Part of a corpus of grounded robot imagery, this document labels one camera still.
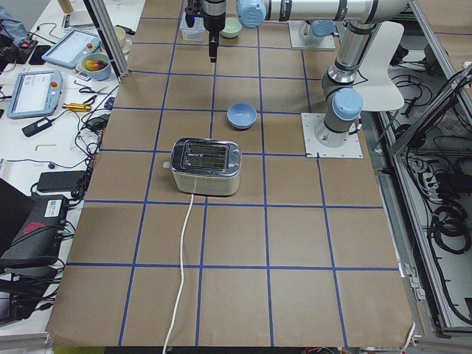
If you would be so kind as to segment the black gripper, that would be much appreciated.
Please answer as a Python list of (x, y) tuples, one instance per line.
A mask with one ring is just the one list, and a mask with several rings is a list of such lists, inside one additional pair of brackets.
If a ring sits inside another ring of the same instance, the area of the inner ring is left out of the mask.
[[(185, 8), (185, 21), (188, 27), (193, 27), (195, 18), (204, 20), (206, 30), (223, 30), (226, 20), (225, 0), (189, 0)], [(209, 32), (209, 59), (217, 62), (219, 47), (219, 31)]]

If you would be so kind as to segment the silver robot arm with blue joints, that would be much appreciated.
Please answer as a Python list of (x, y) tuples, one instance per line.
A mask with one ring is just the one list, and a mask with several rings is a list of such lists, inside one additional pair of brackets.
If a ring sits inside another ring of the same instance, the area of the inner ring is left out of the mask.
[(263, 1), (271, 3), (269, 19), (347, 21), (334, 64), (322, 78), (327, 112), (325, 127), (334, 133), (349, 130), (362, 111), (361, 95), (353, 88), (358, 68), (380, 23), (404, 10), (405, 1)]

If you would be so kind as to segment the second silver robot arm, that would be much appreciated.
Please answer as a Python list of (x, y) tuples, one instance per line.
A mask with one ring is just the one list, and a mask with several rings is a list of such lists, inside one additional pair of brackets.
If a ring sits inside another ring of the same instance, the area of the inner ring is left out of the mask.
[[(263, 1), (237, 1), (238, 23), (246, 28), (258, 28), (269, 19), (271, 3)], [(217, 61), (219, 35), (226, 26), (225, 1), (188, 1), (185, 8), (185, 21), (189, 28), (194, 27), (195, 19), (202, 18), (204, 28), (209, 32), (209, 59)], [(310, 34), (315, 38), (323, 38), (334, 33), (336, 25), (332, 20), (305, 20), (308, 28), (302, 34)]]

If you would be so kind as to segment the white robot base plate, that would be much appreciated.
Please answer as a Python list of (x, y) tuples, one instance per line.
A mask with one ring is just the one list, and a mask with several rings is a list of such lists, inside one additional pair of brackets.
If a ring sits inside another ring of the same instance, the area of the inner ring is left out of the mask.
[(363, 158), (354, 122), (348, 131), (334, 133), (325, 127), (325, 114), (301, 113), (301, 118), (305, 155), (308, 158)]

